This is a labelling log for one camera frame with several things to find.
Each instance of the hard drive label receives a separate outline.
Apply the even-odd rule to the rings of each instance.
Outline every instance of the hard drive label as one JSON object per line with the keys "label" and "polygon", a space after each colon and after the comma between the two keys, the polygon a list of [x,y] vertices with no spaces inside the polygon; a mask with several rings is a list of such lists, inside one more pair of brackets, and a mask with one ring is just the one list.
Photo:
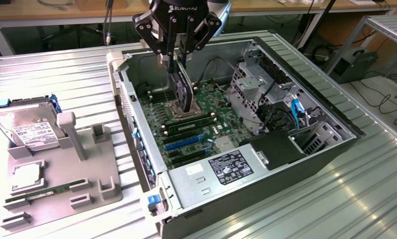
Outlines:
{"label": "hard drive label", "polygon": [[247,175],[254,173],[240,150],[211,159],[210,164],[218,176],[219,182],[223,185],[238,181],[240,178],[244,178]]}
{"label": "hard drive label", "polygon": [[12,130],[28,148],[58,142],[58,136],[51,128],[50,122],[16,126],[12,127]]}

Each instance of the pcie slot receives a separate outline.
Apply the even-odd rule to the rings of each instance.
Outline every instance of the pcie slot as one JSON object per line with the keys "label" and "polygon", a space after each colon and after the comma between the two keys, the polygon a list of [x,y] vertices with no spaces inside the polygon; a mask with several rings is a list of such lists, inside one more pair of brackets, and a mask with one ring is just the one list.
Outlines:
{"label": "pcie slot", "polygon": [[176,142],[174,144],[167,145],[167,147],[166,147],[167,151],[182,148],[182,147],[191,145],[194,143],[199,143],[203,140],[203,136],[204,136],[204,133],[194,138],[183,140],[182,142]]}

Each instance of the wooden table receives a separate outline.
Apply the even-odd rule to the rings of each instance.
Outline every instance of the wooden table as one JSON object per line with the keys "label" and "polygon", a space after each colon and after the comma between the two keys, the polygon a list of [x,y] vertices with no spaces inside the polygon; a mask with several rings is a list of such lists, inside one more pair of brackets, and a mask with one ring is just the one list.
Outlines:
{"label": "wooden table", "polygon": [[[132,21],[132,16],[148,10],[147,0],[127,0],[128,7],[114,10],[114,22]],[[321,17],[321,13],[327,7],[329,0],[325,3],[313,5],[311,13],[316,14],[303,43],[308,39],[316,22]],[[279,14],[304,14],[308,12],[309,5],[303,3],[286,4],[276,0],[231,0],[231,16],[252,16],[252,15],[279,15]],[[391,12],[397,9],[397,0],[389,0]],[[14,50],[6,36],[2,33],[4,27],[22,26],[46,26],[46,25],[71,25],[102,23],[104,21],[106,9],[94,11],[80,11],[78,5],[67,7],[67,11],[59,10],[55,7],[44,6],[36,0],[12,0],[11,4],[0,5],[0,53],[2,55],[14,55]],[[357,6],[348,0],[337,0],[331,12],[351,12],[351,11],[379,11],[380,6]]]}

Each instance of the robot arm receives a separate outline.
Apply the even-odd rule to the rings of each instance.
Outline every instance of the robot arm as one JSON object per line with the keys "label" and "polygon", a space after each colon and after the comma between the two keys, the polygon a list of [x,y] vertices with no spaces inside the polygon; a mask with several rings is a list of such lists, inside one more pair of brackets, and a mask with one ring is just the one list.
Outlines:
{"label": "robot arm", "polygon": [[191,110],[194,92],[188,82],[175,69],[174,63],[178,36],[180,38],[182,64],[186,67],[187,55],[202,50],[223,25],[219,13],[228,0],[154,0],[147,13],[134,16],[135,28],[152,51],[160,55],[176,86],[176,95],[184,108]]}

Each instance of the metal table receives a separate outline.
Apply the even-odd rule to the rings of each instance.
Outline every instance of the metal table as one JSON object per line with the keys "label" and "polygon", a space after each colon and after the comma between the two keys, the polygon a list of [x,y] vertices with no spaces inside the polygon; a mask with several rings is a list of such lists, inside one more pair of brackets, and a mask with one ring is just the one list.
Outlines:
{"label": "metal table", "polygon": [[[188,238],[397,237],[396,132],[278,34],[258,31],[222,38],[247,36],[263,38],[361,127],[367,137],[317,175]],[[0,97],[34,97],[54,91],[63,110],[75,111],[79,129],[95,122],[104,122],[112,128],[124,193],[122,202],[8,238],[159,238],[156,227],[146,221],[147,212],[140,207],[139,178],[122,134],[106,66],[107,52],[139,47],[140,44],[128,44],[2,57]],[[6,162],[3,140],[0,137],[0,172]]]}
{"label": "metal table", "polygon": [[[361,34],[361,30],[365,26],[369,26],[377,33],[381,33],[385,35],[392,41],[397,43],[397,15],[383,15],[383,16],[364,16],[356,29],[353,30],[343,48],[340,49],[336,56],[329,60],[327,66],[325,66],[325,72],[328,74],[332,73],[340,59],[343,58],[347,50],[349,49],[351,45],[353,44],[353,41],[356,40],[357,36]],[[369,41],[372,40],[372,37],[368,38],[365,43],[363,45],[368,45]],[[392,66],[392,70],[397,67],[397,61],[395,62]]]}

